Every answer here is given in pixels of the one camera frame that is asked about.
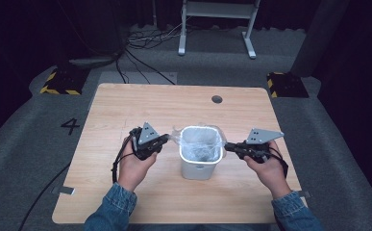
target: denim sleeve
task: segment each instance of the denim sleeve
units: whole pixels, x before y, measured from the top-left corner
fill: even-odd
[[[126,230],[137,196],[114,183],[104,196],[102,204],[85,221],[85,230]]]
[[[285,230],[323,230],[320,221],[305,206],[298,192],[272,200],[272,206]]]

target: person's left hand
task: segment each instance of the person's left hand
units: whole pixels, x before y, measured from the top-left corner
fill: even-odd
[[[135,188],[143,181],[144,177],[146,177],[147,170],[153,165],[153,163],[156,162],[158,154],[155,152],[146,160],[141,161],[133,153],[132,141],[128,141],[122,153],[123,159],[120,161],[119,177],[117,179],[117,183],[125,190],[130,192],[133,192]]]

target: yellow and black hazard tape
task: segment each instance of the yellow and black hazard tape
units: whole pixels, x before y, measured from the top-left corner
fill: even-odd
[[[303,85],[300,77],[294,76],[290,72],[271,72],[266,76],[267,86],[269,87],[272,98],[276,97],[297,97],[308,98],[308,92]]]
[[[87,80],[88,71],[79,70],[67,77],[62,76],[57,69],[54,69],[48,76],[40,93],[52,94],[82,94],[82,88]]]

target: person's right hand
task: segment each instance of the person's right hand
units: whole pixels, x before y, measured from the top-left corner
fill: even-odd
[[[270,141],[269,146],[278,150],[278,145],[275,141]],[[270,149],[270,152],[274,155],[277,155],[275,151]],[[251,157],[245,156],[244,160],[248,167],[254,170],[260,181],[266,186],[271,192],[274,199],[283,197],[289,193],[291,193],[291,189],[285,180],[284,170],[282,165],[279,163],[276,158],[269,158],[263,164],[258,164],[254,161]]]

